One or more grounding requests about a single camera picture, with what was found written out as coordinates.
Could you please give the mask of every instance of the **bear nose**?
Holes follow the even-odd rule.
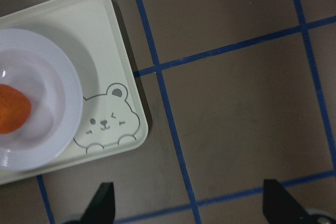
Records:
[[[107,124],[107,120],[100,121],[100,124],[105,126]]]

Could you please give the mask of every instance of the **bear face design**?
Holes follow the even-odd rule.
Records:
[[[127,102],[128,90],[113,83],[105,94],[84,98],[82,121],[74,142],[88,151],[136,141],[140,118]]]

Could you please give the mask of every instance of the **white tray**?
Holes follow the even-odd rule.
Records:
[[[78,72],[84,102],[75,139],[57,159],[27,172],[0,170],[0,184],[129,151],[145,141],[148,125],[111,0],[51,0],[0,17],[3,28],[31,30],[56,43]]]

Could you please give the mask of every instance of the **peeled orange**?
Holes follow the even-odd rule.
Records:
[[[20,91],[0,84],[0,134],[13,132],[28,119],[32,104]]]

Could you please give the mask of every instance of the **blue tape line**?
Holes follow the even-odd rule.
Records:
[[[157,216],[174,214],[176,212],[181,212],[181,211],[185,211],[185,210],[188,210],[188,209],[191,209],[190,205],[174,207],[174,208],[169,208],[169,209],[163,209],[163,210],[152,212],[152,213],[149,213],[149,214],[138,215],[138,216],[134,216],[134,217],[127,218],[127,219],[116,220],[114,222],[114,224],[130,223],[130,222],[133,222],[133,221],[149,219],[149,218],[153,218],[153,217],[157,217]]]
[[[138,6],[138,9],[139,9],[142,25],[143,25],[145,35],[146,35],[146,38],[147,38],[149,50],[150,50],[151,55],[152,55],[153,63],[155,65],[158,65],[158,64],[160,64],[159,63],[159,58],[158,58],[158,54],[156,52],[156,48],[155,48],[155,44],[154,44],[154,38],[153,38],[153,35],[152,35],[152,30],[149,26],[149,21],[148,21],[148,18],[147,18],[145,7],[143,5],[142,0],[135,0],[135,1],[136,1],[136,5]]]
[[[330,171],[323,172],[323,173],[317,173],[317,174],[308,175],[305,177],[287,180],[285,182],[281,182],[281,184],[287,188],[287,187],[298,186],[298,185],[318,181],[321,179],[330,178],[330,177],[333,177],[334,175],[335,175],[335,171],[330,170]],[[228,194],[228,195],[214,197],[214,198],[207,199],[207,200],[202,200],[202,201],[199,201],[197,204],[199,207],[204,207],[204,206],[211,205],[211,204],[223,203],[223,202],[230,201],[230,200],[245,198],[245,197],[252,196],[252,195],[258,195],[261,193],[263,193],[262,187],[256,187],[256,188],[249,189],[249,190],[239,191],[233,194]],[[188,209],[191,209],[190,205],[163,209],[160,211],[151,212],[149,214],[138,215],[138,216],[134,216],[131,218],[116,220],[115,224],[130,223],[130,222],[139,221],[143,219],[149,219],[149,218],[158,217],[162,215],[174,214],[176,212],[181,212],[181,211],[185,211]]]
[[[46,208],[49,223],[50,224],[55,224],[54,215],[52,213],[52,210],[51,210],[51,207],[50,207],[50,204],[49,204],[47,190],[46,190],[46,187],[44,185],[42,175],[37,175],[36,179],[37,179],[38,187],[39,187],[40,192],[41,192],[44,207]]]
[[[328,172],[324,172],[324,173],[309,175],[309,176],[306,176],[306,177],[291,179],[291,180],[288,180],[286,182],[282,182],[281,184],[284,187],[297,186],[297,185],[305,184],[305,183],[308,183],[308,182],[313,182],[313,181],[316,181],[316,180],[333,177],[334,175],[335,175],[335,172],[332,170],[332,171],[328,171]],[[262,187],[257,187],[257,188],[240,191],[240,192],[233,193],[233,194],[223,195],[223,196],[220,196],[220,197],[215,197],[215,198],[212,198],[212,199],[207,199],[207,200],[200,201],[200,202],[198,202],[198,206],[206,206],[206,205],[210,205],[210,204],[235,200],[235,199],[244,198],[244,197],[248,197],[248,196],[252,196],[252,195],[257,195],[257,194],[261,194],[263,192],[262,190],[263,190]]]
[[[317,65],[316,65],[316,61],[314,58],[311,41],[309,38],[308,26],[306,24],[306,19],[304,18],[301,1],[300,0],[293,0],[293,1],[294,1],[295,9],[296,9],[300,27],[301,27],[303,43],[305,45],[306,53],[308,56],[310,71],[313,77],[315,91],[316,91],[317,99],[319,102],[320,112],[321,112],[323,125],[324,125],[324,131],[327,136],[328,146],[329,146],[329,151],[330,151],[333,167],[334,169],[336,169],[336,147],[335,147],[335,142],[334,142],[331,125],[330,125],[330,121],[328,117],[326,102],[324,100],[324,96],[322,92],[322,86],[321,86],[321,82],[319,78],[319,73],[317,70]]]
[[[336,23],[336,16],[332,16],[332,17],[328,17],[328,18],[324,18],[324,19],[320,19],[320,20],[316,20],[310,23],[306,24],[307,29],[313,29],[313,28],[317,28],[317,27],[321,27],[321,26],[325,26],[325,25],[330,25]],[[177,67],[179,65],[183,65],[183,64],[187,64],[189,62],[193,62],[195,60],[199,60],[199,59],[203,59],[203,58],[207,58],[207,57],[211,57],[211,56],[217,56],[219,54],[224,54],[226,52],[230,52],[230,51],[234,51],[234,50],[238,50],[238,49],[242,49],[245,47],[249,47],[249,46],[253,46],[262,42],[266,42],[266,41],[270,41],[273,39],[277,39],[277,38],[281,38],[281,37],[285,37],[288,35],[292,35],[292,34],[296,34],[301,32],[301,27],[300,26],[296,26],[296,27],[292,27],[292,28],[288,28],[285,30],[281,30],[281,31],[277,31],[275,33],[271,33],[271,34],[266,34],[263,36],[259,36],[253,39],[248,39],[248,40],[244,40],[235,44],[231,44],[228,46],[224,46],[224,47],[220,47],[220,48],[216,48],[216,49],[212,49],[209,51],[205,51],[205,52],[201,52],[199,54],[195,54],[195,55],[191,55],[182,59],[177,59],[177,60],[172,60],[169,62],[165,62],[165,63],[161,63],[159,65],[156,66],[152,66],[152,67],[148,67],[139,71],[135,71],[134,77],[140,77],[140,76],[146,76],[147,74],[151,74],[151,73],[155,73],[158,70],[165,70],[165,69],[169,69],[169,68],[173,68],[173,67]]]
[[[330,25],[332,23],[336,23],[336,16],[332,16],[329,18],[324,18],[324,19],[320,19],[314,22],[310,22],[307,24],[307,28],[308,29],[313,29],[313,28],[317,28],[317,27],[321,27],[321,26],[326,26],[326,25]]]
[[[158,54],[156,52],[154,39],[153,39],[153,36],[152,36],[151,28],[150,28],[150,25],[149,25],[149,22],[148,22],[148,18],[147,18],[146,12],[145,12],[143,2],[142,2],[142,0],[135,0],[135,1],[136,1],[137,6],[138,6],[138,9],[139,9],[140,17],[141,17],[141,20],[142,20],[142,24],[143,24],[143,27],[144,27],[145,34],[146,34],[146,38],[147,38],[147,42],[148,42],[148,45],[149,45],[149,50],[150,50],[150,53],[151,53],[151,56],[152,56],[153,63],[154,63],[155,66],[157,66],[157,65],[160,64],[160,62],[159,62]],[[160,70],[157,71],[156,77],[158,79],[160,93],[161,93],[161,97],[162,97],[162,100],[163,100],[163,105],[164,105],[164,108],[165,108],[168,124],[169,124],[170,130],[171,130],[172,139],[173,139],[173,143],[174,143],[174,147],[175,147],[175,151],[176,151],[176,155],[177,155],[177,160],[178,160],[178,163],[180,165],[184,185],[185,185],[185,188],[187,190],[188,197],[189,197],[189,200],[190,200],[190,203],[191,203],[191,208],[192,208],[192,211],[193,211],[193,214],[194,214],[195,222],[196,222],[196,224],[202,224],[200,213],[199,213],[197,202],[196,202],[196,198],[195,198],[195,194],[194,194],[194,191],[193,191],[193,188],[192,188],[192,185],[191,185],[191,181],[190,181],[190,178],[189,178],[189,175],[188,175],[188,172],[187,172],[186,164],[185,164],[185,161],[184,161],[179,136],[177,134],[177,130],[176,130],[176,126],[175,126],[175,122],[174,122],[174,118],[173,118],[173,113],[172,113],[170,103],[169,103],[169,99],[168,99],[167,90],[166,90],[166,87],[165,87],[162,72]]]
[[[284,187],[297,186],[297,185],[313,182],[313,181],[324,179],[324,178],[330,178],[330,177],[333,177],[334,175],[335,175],[335,171],[330,170],[330,171],[323,172],[323,173],[317,173],[317,174],[313,174],[313,175],[309,175],[309,176],[305,176],[301,178],[291,179],[286,182],[282,182],[281,184]]]
[[[167,90],[166,90],[166,87],[165,87],[165,84],[164,84],[164,79],[163,79],[162,72],[159,71],[159,72],[156,73],[156,75],[157,75],[157,78],[158,78],[160,93],[161,93],[161,96],[162,96],[163,105],[164,105],[164,109],[165,109],[165,112],[166,112],[169,128],[170,128],[170,131],[171,131],[171,134],[172,134],[172,139],[173,139],[173,143],[174,143],[174,147],[175,147],[175,151],[176,151],[176,155],[177,155],[178,164],[180,165],[184,185],[185,185],[185,188],[186,188],[188,196],[189,196],[189,200],[190,200],[190,203],[191,203],[191,208],[192,208],[192,211],[193,211],[193,214],[194,214],[195,222],[196,222],[196,224],[201,224],[202,221],[201,221],[200,213],[199,213],[199,210],[198,210],[195,194],[194,194],[194,191],[193,191],[193,188],[192,188],[192,185],[191,185],[191,181],[190,181],[189,174],[188,174],[188,171],[187,171],[187,167],[186,167],[186,164],[185,164],[185,160],[184,160],[184,157],[183,157],[182,147],[181,147],[181,144],[180,144],[179,136],[177,134],[176,125],[175,125],[175,122],[174,122],[172,109],[170,107],[168,94],[167,94]]]

